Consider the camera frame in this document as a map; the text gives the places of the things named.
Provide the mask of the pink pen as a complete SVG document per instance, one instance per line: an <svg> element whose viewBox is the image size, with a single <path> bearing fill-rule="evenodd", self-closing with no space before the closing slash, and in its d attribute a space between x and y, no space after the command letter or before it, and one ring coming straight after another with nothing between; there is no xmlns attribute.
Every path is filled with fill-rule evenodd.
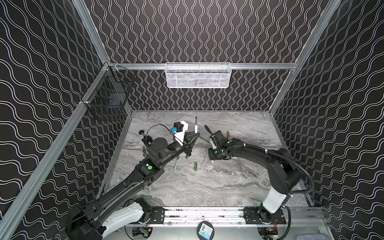
<svg viewBox="0 0 384 240"><path fill-rule="evenodd" d="M195 117L195 133L198 133L198 117Z"/></svg>

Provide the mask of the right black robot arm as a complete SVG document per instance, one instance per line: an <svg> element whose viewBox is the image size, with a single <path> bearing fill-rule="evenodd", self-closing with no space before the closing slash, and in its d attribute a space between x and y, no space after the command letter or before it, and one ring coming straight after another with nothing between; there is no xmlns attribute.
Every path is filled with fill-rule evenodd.
<svg viewBox="0 0 384 240"><path fill-rule="evenodd" d="M262 223L275 221L275 215L294 194L309 194L315 189L311 175L284 148L268 150L247 144L239 139L226 138L221 131L210 134L212 147L209 158L212 161L242 158L264 167L269 176L271 189L257 211Z"/></svg>

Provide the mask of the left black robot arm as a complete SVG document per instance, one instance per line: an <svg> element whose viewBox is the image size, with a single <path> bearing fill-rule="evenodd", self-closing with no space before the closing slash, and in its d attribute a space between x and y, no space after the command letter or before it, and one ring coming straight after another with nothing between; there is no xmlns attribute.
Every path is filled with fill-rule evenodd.
<svg viewBox="0 0 384 240"><path fill-rule="evenodd" d="M94 202L69 210L64 226L68 238L102 240L128 224L147 224L152 207L144 199L137 199L127 207L123 204L155 182L165 172L167 163L182 153L191 156L199 137L200 133L187 132L180 143L169 144L164 138L150 140L146 145L148 155L125 180Z"/></svg>

